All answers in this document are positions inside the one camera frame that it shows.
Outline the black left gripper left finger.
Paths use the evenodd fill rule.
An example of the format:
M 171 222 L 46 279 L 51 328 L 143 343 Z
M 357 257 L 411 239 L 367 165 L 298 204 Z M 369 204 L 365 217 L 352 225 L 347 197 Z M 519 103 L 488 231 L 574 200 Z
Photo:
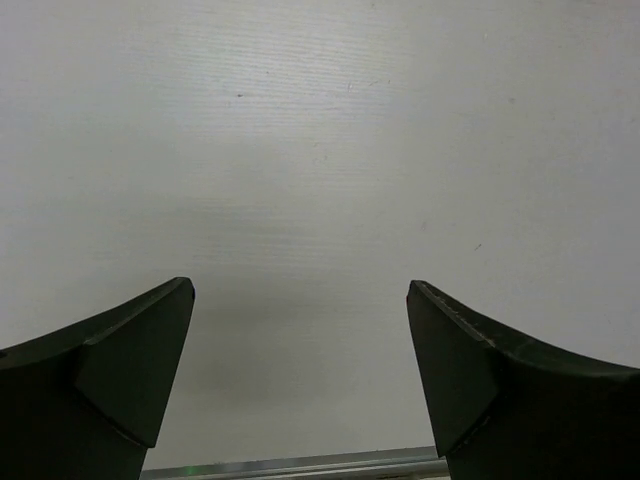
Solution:
M 1 351 L 4 479 L 137 479 L 155 447 L 194 307 L 173 278 Z

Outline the aluminium table edge rail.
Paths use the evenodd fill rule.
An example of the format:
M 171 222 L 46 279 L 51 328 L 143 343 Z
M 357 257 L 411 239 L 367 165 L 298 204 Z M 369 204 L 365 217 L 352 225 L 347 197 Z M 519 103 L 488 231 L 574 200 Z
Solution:
M 431 447 L 149 469 L 142 479 L 430 479 L 447 478 Z

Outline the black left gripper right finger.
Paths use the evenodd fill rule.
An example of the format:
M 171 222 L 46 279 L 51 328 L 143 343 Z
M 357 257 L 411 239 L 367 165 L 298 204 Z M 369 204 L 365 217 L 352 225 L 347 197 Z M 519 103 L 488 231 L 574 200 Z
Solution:
M 414 280 L 406 297 L 435 448 L 454 479 L 635 479 L 639 372 Z

